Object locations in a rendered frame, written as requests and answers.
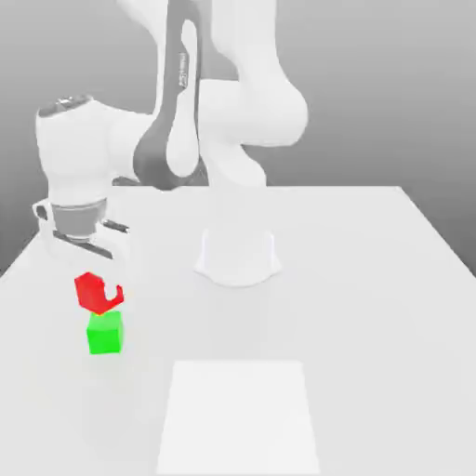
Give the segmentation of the small green cube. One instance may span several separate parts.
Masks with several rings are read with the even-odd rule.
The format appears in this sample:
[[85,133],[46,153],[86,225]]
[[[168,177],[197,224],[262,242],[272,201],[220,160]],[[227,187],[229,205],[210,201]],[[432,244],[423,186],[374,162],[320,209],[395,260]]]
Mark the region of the small green cube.
[[120,353],[124,342],[122,313],[107,311],[98,315],[92,312],[86,335],[91,354]]

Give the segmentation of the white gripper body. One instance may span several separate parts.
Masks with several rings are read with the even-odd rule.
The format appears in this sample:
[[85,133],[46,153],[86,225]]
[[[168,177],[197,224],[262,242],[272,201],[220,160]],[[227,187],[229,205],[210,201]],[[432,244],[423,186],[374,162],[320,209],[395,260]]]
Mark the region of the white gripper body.
[[129,230],[98,225],[86,240],[73,239],[56,230],[45,229],[47,252],[75,275],[92,272],[102,278],[123,278],[130,260]]

